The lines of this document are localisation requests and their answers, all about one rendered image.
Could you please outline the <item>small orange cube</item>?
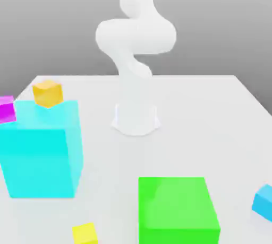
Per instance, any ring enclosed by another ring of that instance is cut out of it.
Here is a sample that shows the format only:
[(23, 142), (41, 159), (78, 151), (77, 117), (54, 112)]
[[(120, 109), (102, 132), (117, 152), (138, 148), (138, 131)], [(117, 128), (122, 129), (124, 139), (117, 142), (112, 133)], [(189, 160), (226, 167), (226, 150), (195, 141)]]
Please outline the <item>small orange cube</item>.
[(44, 80), (32, 86), (35, 103), (51, 108), (63, 102), (62, 85), (53, 80)]

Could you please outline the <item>small magenta cube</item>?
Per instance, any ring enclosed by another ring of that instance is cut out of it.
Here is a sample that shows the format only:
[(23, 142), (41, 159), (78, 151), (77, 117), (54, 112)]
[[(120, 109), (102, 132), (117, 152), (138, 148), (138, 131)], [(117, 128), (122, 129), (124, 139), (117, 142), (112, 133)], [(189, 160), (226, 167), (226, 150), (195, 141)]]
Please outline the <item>small magenta cube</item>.
[(14, 98), (12, 95), (0, 97), (0, 124), (16, 121), (13, 102)]

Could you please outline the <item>small yellow cube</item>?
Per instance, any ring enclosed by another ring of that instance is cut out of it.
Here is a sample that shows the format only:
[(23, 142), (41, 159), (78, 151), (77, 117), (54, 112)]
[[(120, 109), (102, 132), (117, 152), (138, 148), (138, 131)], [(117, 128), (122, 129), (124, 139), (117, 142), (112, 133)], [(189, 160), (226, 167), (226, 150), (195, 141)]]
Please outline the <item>small yellow cube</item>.
[(74, 244), (98, 244), (93, 222), (74, 226), (72, 232)]

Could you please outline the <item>small blue cube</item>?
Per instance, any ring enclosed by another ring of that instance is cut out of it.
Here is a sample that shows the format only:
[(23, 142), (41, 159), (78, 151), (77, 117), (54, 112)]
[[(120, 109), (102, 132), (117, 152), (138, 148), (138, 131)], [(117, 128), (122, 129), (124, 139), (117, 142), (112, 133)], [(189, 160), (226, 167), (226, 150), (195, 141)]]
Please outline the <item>small blue cube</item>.
[(272, 222), (272, 186), (263, 185), (255, 194), (252, 210)]

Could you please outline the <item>large green box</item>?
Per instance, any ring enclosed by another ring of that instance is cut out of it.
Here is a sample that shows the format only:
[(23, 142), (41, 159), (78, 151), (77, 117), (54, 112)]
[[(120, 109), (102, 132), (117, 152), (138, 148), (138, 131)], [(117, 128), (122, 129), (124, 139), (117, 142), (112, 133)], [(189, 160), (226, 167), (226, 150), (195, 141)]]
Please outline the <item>large green box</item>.
[(139, 244), (218, 244), (220, 225), (203, 177), (140, 177)]

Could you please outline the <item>large cyan box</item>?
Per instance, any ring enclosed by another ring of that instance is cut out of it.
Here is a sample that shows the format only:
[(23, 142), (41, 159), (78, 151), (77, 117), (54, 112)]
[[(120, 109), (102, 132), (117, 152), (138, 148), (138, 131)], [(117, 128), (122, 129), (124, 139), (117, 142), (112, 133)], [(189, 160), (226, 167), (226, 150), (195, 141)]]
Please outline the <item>large cyan box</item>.
[(0, 165), (11, 198), (73, 198), (83, 168), (79, 106), (14, 103), (17, 120), (0, 125)]

